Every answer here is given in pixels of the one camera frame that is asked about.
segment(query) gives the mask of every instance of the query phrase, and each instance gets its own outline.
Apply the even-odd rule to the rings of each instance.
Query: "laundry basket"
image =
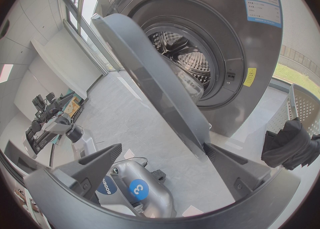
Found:
[[[269,120],[266,130],[278,133],[286,121],[296,117],[299,117],[310,137],[313,134],[320,134],[320,100],[305,88],[292,84],[286,100]]]

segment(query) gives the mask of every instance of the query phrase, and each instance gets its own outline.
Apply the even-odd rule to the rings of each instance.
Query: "black garment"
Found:
[[[320,154],[320,135],[312,139],[298,118],[287,121],[278,134],[267,131],[264,139],[261,160],[269,167],[283,165],[293,170],[300,164],[308,166]]]

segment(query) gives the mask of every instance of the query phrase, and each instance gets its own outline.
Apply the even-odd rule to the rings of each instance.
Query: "gray floor tile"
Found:
[[[122,77],[141,98],[119,81]],[[166,173],[165,186],[171,191],[178,216],[190,206],[212,211],[234,202],[209,160],[200,162],[182,143],[127,72],[110,72],[88,93],[89,101],[77,123],[89,128],[98,148],[122,143],[122,154],[130,148],[144,156],[149,171]],[[265,124],[277,111],[286,94],[268,88],[247,121],[229,139],[210,132],[211,142],[248,159],[261,162]]]

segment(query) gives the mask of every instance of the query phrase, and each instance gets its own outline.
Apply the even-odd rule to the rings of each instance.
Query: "ceiling light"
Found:
[[[5,64],[3,66],[1,75],[0,75],[0,83],[3,83],[8,80],[13,64]]]

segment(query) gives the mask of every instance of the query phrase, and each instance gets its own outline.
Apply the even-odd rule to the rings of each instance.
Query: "grass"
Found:
[[[309,79],[307,75],[303,75],[294,69],[291,69],[285,65],[277,64],[273,77],[288,83],[296,83],[308,91],[313,93],[318,99],[320,99],[320,87]]]

